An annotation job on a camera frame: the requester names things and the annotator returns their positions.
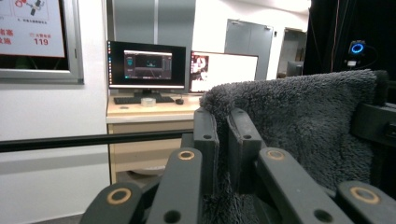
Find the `desk drawer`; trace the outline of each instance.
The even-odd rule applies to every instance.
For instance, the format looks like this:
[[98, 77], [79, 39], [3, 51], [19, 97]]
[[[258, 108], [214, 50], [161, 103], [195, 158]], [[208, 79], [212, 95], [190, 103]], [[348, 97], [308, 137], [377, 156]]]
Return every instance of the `desk drawer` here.
[[181, 139], [115, 144], [114, 168], [121, 172], [165, 165], [180, 144]]
[[109, 124], [109, 133], [146, 133], [193, 129], [193, 120]]

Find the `white wall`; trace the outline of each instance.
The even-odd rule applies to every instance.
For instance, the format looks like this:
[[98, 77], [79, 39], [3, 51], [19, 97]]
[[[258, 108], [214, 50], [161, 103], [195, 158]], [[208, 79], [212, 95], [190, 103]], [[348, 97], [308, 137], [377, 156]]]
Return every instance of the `white wall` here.
[[197, 0], [193, 50], [224, 52], [227, 20], [274, 27], [267, 79], [275, 79], [285, 27], [306, 31], [308, 16], [230, 0]]
[[[0, 141], [106, 133], [102, 1], [79, 1], [85, 84], [0, 84]], [[0, 154], [0, 223], [81, 214], [109, 185], [107, 146]]]

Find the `wooden desk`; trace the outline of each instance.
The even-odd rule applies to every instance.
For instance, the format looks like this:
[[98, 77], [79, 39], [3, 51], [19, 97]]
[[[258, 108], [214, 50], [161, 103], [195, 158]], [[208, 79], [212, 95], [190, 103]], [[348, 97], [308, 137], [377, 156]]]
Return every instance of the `wooden desk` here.
[[[108, 133], [192, 129], [193, 112], [199, 108], [199, 97], [183, 96], [184, 105], [161, 103], [144, 107], [115, 105], [114, 96], [110, 96], [106, 116]], [[180, 139], [169, 139], [109, 145], [111, 183], [117, 182], [117, 172], [165, 165], [170, 153], [180, 148], [180, 143]]]

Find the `brass insert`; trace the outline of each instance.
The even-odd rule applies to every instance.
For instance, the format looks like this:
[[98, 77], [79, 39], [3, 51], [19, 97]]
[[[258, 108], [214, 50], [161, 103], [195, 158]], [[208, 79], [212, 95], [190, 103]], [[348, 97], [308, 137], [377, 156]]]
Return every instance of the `brass insert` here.
[[194, 156], [194, 153], [191, 151], [181, 151], [178, 153], [178, 158], [183, 161], [190, 161]]
[[[125, 195], [120, 199], [114, 199], [113, 196], [119, 192], [123, 192], [125, 193]], [[126, 188], [114, 189], [107, 195], [107, 202], [113, 205], [122, 204], [128, 201], [131, 198], [131, 196], [132, 196], [132, 192], [130, 189], [126, 189]]]
[[378, 195], [369, 189], [364, 189], [362, 187], [352, 187], [350, 188], [350, 192], [352, 193], [353, 197], [365, 203], [377, 204], [380, 201]]
[[267, 151], [267, 157], [275, 161], [282, 161], [283, 159], [285, 159], [285, 154], [280, 151], [269, 150]]

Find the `gray fuzzy cushion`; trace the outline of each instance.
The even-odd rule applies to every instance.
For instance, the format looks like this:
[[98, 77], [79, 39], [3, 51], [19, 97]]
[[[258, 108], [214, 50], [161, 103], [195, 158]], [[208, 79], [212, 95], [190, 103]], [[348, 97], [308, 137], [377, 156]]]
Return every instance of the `gray fuzzy cushion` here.
[[214, 87], [201, 101], [217, 121], [219, 147], [217, 195], [205, 198], [205, 223], [257, 223], [250, 196], [230, 188], [226, 117], [245, 110], [268, 147], [286, 149], [322, 186], [335, 189], [347, 180], [370, 183], [371, 144], [349, 133], [359, 103], [375, 98], [370, 70], [288, 77]]

